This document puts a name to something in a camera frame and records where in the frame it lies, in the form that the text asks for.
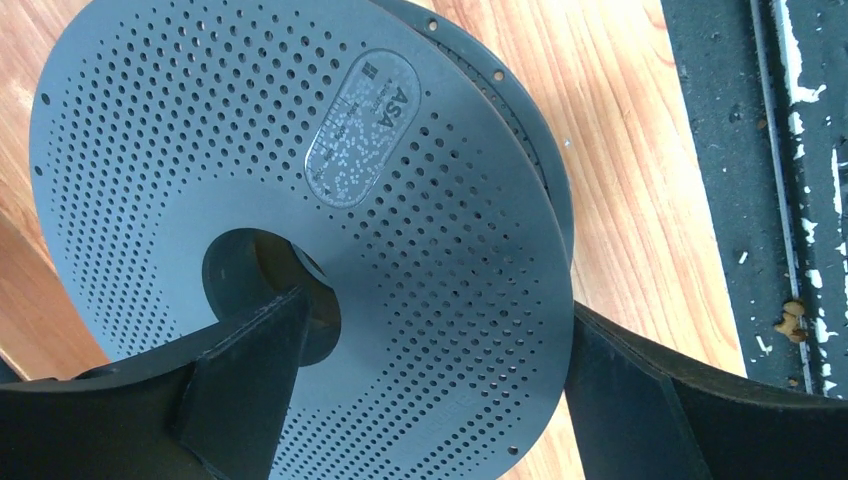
debris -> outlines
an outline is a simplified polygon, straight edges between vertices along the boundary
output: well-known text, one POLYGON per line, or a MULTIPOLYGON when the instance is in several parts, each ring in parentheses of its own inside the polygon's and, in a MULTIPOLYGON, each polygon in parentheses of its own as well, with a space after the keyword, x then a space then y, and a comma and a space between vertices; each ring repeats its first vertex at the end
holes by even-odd
POLYGON ((783 311, 796 317, 804 314, 804 305, 800 300, 790 300, 783 304, 783 311))
POLYGON ((733 107, 730 109, 730 115, 728 117, 730 123, 736 123, 739 120, 742 120, 743 118, 744 115, 742 114, 742 105, 738 103, 733 105, 733 107))
POLYGON ((774 326, 774 329, 786 335, 793 343, 801 343, 807 339, 807 333, 801 329, 801 320, 789 312, 783 312, 783 319, 774 326))

spool center hole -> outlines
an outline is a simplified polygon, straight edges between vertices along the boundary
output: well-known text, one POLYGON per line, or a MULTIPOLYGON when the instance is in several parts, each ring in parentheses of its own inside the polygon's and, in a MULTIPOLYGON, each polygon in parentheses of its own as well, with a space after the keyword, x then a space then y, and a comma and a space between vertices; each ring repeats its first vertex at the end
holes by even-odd
POLYGON ((270 302, 300 285, 312 315, 300 366, 323 361, 341 333, 341 310, 321 267, 302 249, 265 230, 242 228, 216 238, 203 257, 203 288, 218 321, 270 302))

white paint chip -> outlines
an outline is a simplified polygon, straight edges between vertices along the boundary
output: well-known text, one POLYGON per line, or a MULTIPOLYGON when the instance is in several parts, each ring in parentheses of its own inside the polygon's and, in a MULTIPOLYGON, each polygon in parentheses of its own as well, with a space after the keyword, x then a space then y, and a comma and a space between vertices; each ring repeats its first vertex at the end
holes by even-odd
POLYGON ((811 222, 806 218, 801 219, 801 228, 807 232, 807 243, 810 245, 816 243, 816 227, 818 226, 818 223, 811 222))
POLYGON ((818 102, 819 96, 827 89, 827 85, 820 85, 814 90, 812 88, 802 87, 798 83, 804 61, 801 58, 798 39, 795 38, 795 34, 792 31, 792 20, 789 18, 789 7, 786 5, 786 0, 775 2, 775 14, 778 24, 777 34, 781 43, 781 60, 783 60, 783 66, 786 67, 785 81, 789 90, 790 103, 818 102))
MULTIPOLYGON (((842 260, 842 271, 845 272, 845 296, 848 297, 848 259, 842 260)), ((848 308, 845 309, 845 319, 848 320, 848 308)))
POLYGON ((789 131, 795 135, 804 133, 804 122, 801 121, 801 114, 792 112, 789 114, 789 131))
POLYGON ((821 287, 822 287, 822 282, 821 282, 821 273, 819 273, 819 271, 818 271, 818 270, 816 270, 816 269, 807 270, 807 274, 806 274, 806 275, 807 275, 807 278, 809 278, 809 279, 810 279, 810 283, 811 283, 814 287, 816 287, 816 288, 821 288, 821 287))
POLYGON ((830 380, 825 380, 824 381, 824 394, 827 395, 827 392, 829 392, 833 387, 836 387, 836 386, 837 385, 835 383, 831 382, 830 380))
POLYGON ((763 353, 768 355, 772 352, 772 350, 774 350, 773 346, 771 346, 771 345, 766 346, 765 342, 763 342, 763 337, 757 335, 756 338, 757 338, 757 343, 760 345, 760 350, 762 350, 763 353))
POLYGON ((828 332, 827 324, 824 323, 824 319, 817 318, 816 319, 816 340, 819 343, 827 343, 830 340, 830 337, 838 337, 839 334, 836 332, 828 332))
POLYGON ((833 210, 842 215, 842 189, 839 185, 839 159, 836 157, 836 149, 830 156, 830 171, 833 174, 833 210))
POLYGON ((25 112, 32 110, 32 102, 34 101, 32 90, 29 86, 24 86, 19 80, 13 79, 10 85, 12 98, 18 101, 18 104, 24 108, 25 112))

wooden table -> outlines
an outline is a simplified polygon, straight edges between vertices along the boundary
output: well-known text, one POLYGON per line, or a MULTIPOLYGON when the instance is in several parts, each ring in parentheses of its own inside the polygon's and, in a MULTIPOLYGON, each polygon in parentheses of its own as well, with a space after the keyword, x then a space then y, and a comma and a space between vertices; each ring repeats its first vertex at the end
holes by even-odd
MULTIPOLYGON (((58 282, 35 215, 29 112, 50 48, 87 0, 0 5, 0 354, 26 377, 105 361, 58 282)), ((744 374, 659 0, 418 0, 497 53, 541 107, 574 197, 575 297, 744 374)), ((564 402, 504 478, 582 478, 564 402)))

gray spool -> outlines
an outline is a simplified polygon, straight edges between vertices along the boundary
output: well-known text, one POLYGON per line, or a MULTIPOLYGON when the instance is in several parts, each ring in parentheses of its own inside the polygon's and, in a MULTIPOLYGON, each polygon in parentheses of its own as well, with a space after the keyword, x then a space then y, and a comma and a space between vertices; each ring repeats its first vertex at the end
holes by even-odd
POLYGON ((494 53, 446 18, 405 0, 371 1, 438 46, 495 107, 536 168, 560 224, 566 250, 571 255, 574 212, 568 177, 557 142, 527 90, 494 53), (496 77, 499 72, 502 78, 496 77))
MULTIPOLYGON (((571 347, 570 205, 520 140, 369 2, 95 0, 42 73, 30 150, 51 255, 113 360, 217 321, 201 272, 227 232, 320 266, 341 334, 298 374, 272 478, 484 479, 542 433, 571 347)), ((231 297, 260 290, 243 280, 231 297)))

